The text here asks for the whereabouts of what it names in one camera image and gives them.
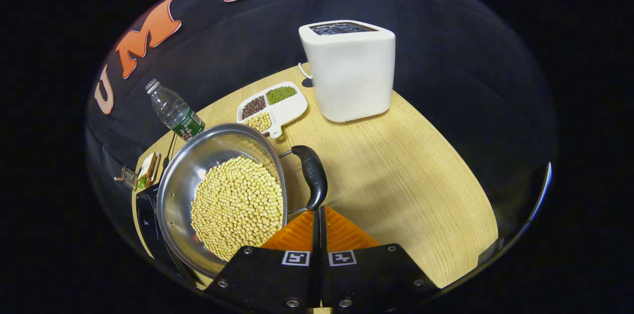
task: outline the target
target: wooden table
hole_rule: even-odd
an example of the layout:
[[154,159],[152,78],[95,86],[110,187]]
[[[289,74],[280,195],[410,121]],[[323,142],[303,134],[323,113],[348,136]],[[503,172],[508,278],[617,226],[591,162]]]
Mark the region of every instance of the wooden table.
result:
[[[236,108],[244,99],[279,82],[295,82],[308,100],[308,109],[283,126],[278,139],[268,139],[279,154],[294,145],[315,150],[328,178],[324,205],[380,244],[403,246],[438,287],[473,269],[478,255],[497,239],[498,228],[480,184],[442,134],[394,91],[390,109],[382,115],[345,124],[330,122],[319,112],[315,90],[301,86],[303,79],[295,66],[245,86],[197,113],[206,127],[236,122]],[[140,156],[136,169],[150,152],[164,157],[171,140],[172,132],[161,137]],[[183,145],[177,137],[175,150]],[[299,159],[284,157],[281,163],[289,206],[300,208],[308,201],[309,191]],[[140,234],[134,195],[136,192],[132,213]],[[201,289],[212,282],[199,277],[204,283]]]

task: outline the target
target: white toaster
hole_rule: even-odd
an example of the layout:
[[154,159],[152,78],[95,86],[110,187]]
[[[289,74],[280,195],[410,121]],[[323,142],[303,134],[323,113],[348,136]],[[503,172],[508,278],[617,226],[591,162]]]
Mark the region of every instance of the white toaster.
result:
[[392,102],[396,36],[353,20],[299,27],[311,66],[317,104],[324,117],[346,122],[378,115]]

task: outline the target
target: plastic water bottle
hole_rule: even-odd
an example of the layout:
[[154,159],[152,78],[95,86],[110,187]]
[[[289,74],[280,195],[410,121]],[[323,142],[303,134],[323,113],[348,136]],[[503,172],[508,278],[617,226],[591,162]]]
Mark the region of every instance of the plastic water bottle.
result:
[[152,98],[152,108],[160,120],[185,142],[205,129],[205,123],[187,102],[174,91],[161,86],[156,79],[145,86],[145,91]]

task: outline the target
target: green bottle label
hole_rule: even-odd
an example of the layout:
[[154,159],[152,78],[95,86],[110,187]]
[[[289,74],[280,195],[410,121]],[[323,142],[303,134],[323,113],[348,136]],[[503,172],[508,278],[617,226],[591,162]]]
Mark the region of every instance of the green bottle label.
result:
[[195,135],[201,133],[205,129],[205,123],[194,113],[193,109],[183,119],[183,122],[174,127],[173,131],[178,134],[183,141],[190,141]]

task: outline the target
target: orange gripper pad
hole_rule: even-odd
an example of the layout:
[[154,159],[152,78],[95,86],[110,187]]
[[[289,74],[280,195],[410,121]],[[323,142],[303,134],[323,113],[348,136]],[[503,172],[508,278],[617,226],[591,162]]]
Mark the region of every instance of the orange gripper pad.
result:
[[[315,213],[313,211],[304,211],[261,247],[282,251],[312,251],[314,219]],[[362,229],[327,206],[326,222],[329,252],[350,251],[378,246],[378,242]]]

